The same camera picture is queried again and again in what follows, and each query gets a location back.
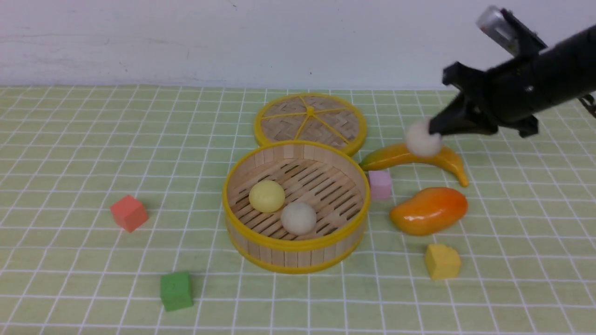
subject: yellow rim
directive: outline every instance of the yellow rim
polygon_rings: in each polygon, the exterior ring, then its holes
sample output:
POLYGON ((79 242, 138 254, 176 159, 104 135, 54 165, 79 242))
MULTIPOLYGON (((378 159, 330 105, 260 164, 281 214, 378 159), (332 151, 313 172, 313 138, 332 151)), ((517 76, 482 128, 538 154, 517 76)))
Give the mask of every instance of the yellow rim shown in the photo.
POLYGON ((362 146, 364 145, 364 141, 366 140, 366 137, 367 137, 367 121, 366 121, 366 119, 364 118, 362 113, 360 113, 360 110, 358 110, 358 108, 356 108, 356 106, 352 105, 351 103, 345 101, 344 99, 335 97, 333 95, 321 94, 321 93, 299 93, 299 94, 286 95, 284 97, 277 98, 277 99, 269 102, 261 110, 259 110, 259 112, 257 113, 257 115, 254 119, 254 125, 253 125, 254 137, 255 137, 257 143, 259 144, 259 146, 262 147, 264 145, 272 144, 272 142, 269 139, 267 139, 267 136, 265 135, 265 133, 263 132, 263 129, 261 128, 261 121, 266 120, 266 119, 274 119, 276 117, 306 115, 306 118, 304 119, 304 121, 302 122, 302 125, 296 132, 296 137, 294 138, 294 140, 298 139, 298 136, 300 136, 300 133, 302 131, 302 128, 306 124, 306 121, 311 117, 310 115, 307 114, 307 112, 287 113, 287 114, 279 114, 279 115, 272 115, 272 116, 263 116, 263 115, 274 104, 276 104, 280 101, 284 101, 284 100, 288 100, 288 99, 292 99, 292 98, 300 98, 300 100, 302 100, 302 103, 305 106, 307 106, 307 103, 304 100, 304 97, 328 98, 328 99, 337 101, 338 103, 341 103, 344 106, 346 106, 345 108, 332 108, 332 109, 326 109, 326 110, 319 110, 319 111, 316 111, 312 117, 315 118, 317 121, 321 122, 333 134, 335 134, 335 136, 338 136, 346 143, 346 146, 343 147, 340 151, 346 153, 350 157, 354 156, 358 152, 358 150, 360 150, 360 148, 362 148, 362 146), (342 136, 339 132, 337 132, 337 130, 335 128, 331 127, 330 125, 325 123, 320 117, 317 116, 317 114, 321 114, 321 113, 328 113, 331 111, 339 111, 339 110, 346 110, 346 109, 350 110, 352 113, 354 113, 354 115, 358 119, 358 134, 356 135, 356 138, 353 141, 349 141, 346 138, 344 138, 344 136, 342 136))
POLYGON ((354 250, 356 250, 356 248, 358 247, 358 245, 360 245, 360 242, 362 241, 362 238, 364 237, 364 234, 361 234, 360 237, 358 237, 358 240, 356 241, 356 243, 354 243, 354 245, 352 247, 350 247, 350 249, 348 249, 346 252, 344 252, 343 254, 341 254, 339 257, 336 257, 332 260, 329 260, 327 262, 321 263, 319 265, 312 265, 312 266, 304 266, 301 268, 288 268, 282 265, 273 265, 270 263, 265 263, 260 259, 254 258, 253 256, 250 256, 249 253, 246 252, 246 250, 243 250, 238 243, 236 243, 236 241, 234 241, 233 238, 230 238, 230 241, 232 241, 232 245, 236 248, 236 250, 238 250, 238 253, 246 258, 249 262, 251 262, 252 264, 255 264, 256 266, 263 268, 265 270, 268 271, 273 271, 273 272, 278 272, 280 274, 290 274, 290 275, 297 275, 297 274, 310 274, 313 272, 319 272, 319 271, 323 271, 325 269, 331 268, 332 266, 338 264, 339 262, 343 261, 344 259, 346 259, 348 256, 350 256, 350 254, 352 254, 352 252, 354 252, 354 250))
POLYGON ((275 142, 275 143, 272 143, 272 144, 269 144, 269 145, 266 145, 263 147, 259 147, 255 150, 251 151, 249 154, 244 156, 238 162, 236 162, 234 167, 228 173, 228 176, 226 177, 226 180, 223 184, 222 203, 223 203, 223 210, 225 211, 225 214, 228 217, 228 219, 230 220, 232 226, 242 236, 244 236, 248 240, 253 241, 261 246, 269 247, 270 249, 283 250, 283 251, 288 251, 288 252, 302 252, 302 251, 310 251, 313 249, 320 249, 323 247, 327 247, 331 244, 334 244, 334 243, 346 238, 348 235, 353 233, 358 228, 358 225, 360 225, 362 223, 365 215, 367 215, 368 208, 370 207, 370 192, 371 192, 370 186, 368 185, 368 180, 367 180, 366 174, 364 174, 364 171, 360 168, 360 166, 353 159, 351 159, 347 154, 339 151, 338 149, 335 149, 328 145, 317 143, 317 142, 280 141, 280 142, 275 142), (302 240, 302 241, 278 240, 276 238, 264 236, 264 235, 261 235, 257 232, 254 232, 254 231, 248 229, 242 222, 240 222, 240 220, 238 220, 238 218, 234 215, 234 213, 232 212, 232 209, 229 206, 229 203, 228 203, 229 179, 236 172, 236 170, 238 169, 240 164, 242 164, 245 160, 254 156, 256 153, 258 153, 262 150, 265 150, 267 148, 278 147, 278 146, 282 146, 282 145, 291 145, 291 144, 312 145, 315 147, 330 150, 330 151, 342 156, 344 159, 346 159, 348 162, 350 162, 350 164, 352 164, 352 166, 354 166, 357 169, 360 177, 364 180, 364 184, 366 186, 366 194, 364 197, 364 204, 362 205, 362 209, 360 210, 360 212, 358 212, 358 214, 356 214, 356 216, 354 216, 354 218, 347 225, 339 228, 338 230, 334 231, 332 234, 318 237, 318 238, 313 238, 312 240, 302 240))

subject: foam block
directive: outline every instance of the foam block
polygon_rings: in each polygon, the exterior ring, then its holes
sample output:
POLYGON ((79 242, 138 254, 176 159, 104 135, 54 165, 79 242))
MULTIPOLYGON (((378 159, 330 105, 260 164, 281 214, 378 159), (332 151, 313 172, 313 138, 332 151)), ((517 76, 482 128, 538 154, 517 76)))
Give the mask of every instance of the foam block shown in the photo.
POLYGON ((391 174, 388 170, 368 171, 368 183, 371 186, 372 200, 385 200, 391 198, 391 174))
POLYGON ((179 271, 163 275, 160 279, 160 298, 166 312, 191 307, 193 288, 190 274, 187 271, 179 271))
POLYGON ((114 221, 127 232, 133 232, 149 219, 145 206, 132 196, 125 196, 110 207, 114 221))
POLYGON ((460 273, 459 254, 444 244, 430 244, 426 249, 424 262, 432 280, 455 278, 460 273))

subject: yellow ball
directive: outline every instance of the yellow ball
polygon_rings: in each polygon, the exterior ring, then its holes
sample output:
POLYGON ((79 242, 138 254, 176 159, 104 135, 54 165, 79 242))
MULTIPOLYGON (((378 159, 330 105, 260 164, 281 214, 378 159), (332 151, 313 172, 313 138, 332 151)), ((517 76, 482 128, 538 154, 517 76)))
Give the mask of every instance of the yellow ball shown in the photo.
POLYGON ((272 213, 284 205, 284 188, 271 180, 258 182, 249 192, 249 202, 262 213, 272 213))

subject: toy mango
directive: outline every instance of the toy mango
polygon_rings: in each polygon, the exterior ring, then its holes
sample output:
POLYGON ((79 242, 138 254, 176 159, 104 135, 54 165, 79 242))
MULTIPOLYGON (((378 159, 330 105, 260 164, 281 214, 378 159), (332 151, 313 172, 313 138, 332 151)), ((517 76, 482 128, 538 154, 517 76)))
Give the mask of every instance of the toy mango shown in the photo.
POLYGON ((446 229, 464 217, 468 201, 449 187, 429 187, 395 206, 389 217, 408 235, 425 236, 446 229))

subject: pink cube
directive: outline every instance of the pink cube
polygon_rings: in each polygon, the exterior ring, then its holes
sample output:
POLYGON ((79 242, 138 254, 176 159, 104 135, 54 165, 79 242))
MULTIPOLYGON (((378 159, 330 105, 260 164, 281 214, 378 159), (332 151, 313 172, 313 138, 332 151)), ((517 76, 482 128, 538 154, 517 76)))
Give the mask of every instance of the pink cube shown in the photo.
POLYGON ((393 184, 388 170, 368 171, 368 183, 371 187, 371 200, 391 198, 393 184))

